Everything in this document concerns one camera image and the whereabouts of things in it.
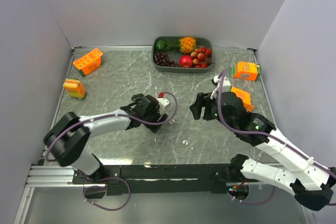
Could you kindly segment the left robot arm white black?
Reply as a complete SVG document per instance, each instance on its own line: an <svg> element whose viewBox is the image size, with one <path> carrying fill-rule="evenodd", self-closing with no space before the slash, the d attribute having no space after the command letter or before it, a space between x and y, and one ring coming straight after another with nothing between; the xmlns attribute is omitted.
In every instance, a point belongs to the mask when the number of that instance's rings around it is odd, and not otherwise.
<svg viewBox="0 0 336 224"><path fill-rule="evenodd" d="M84 151L89 139L112 131L126 131L144 125L156 133L168 119L164 112L169 105L164 97L137 94L132 103L115 111L93 116L66 113L45 135L44 144L61 167L72 166L92 183L107 176L100 160Z"/></svg>

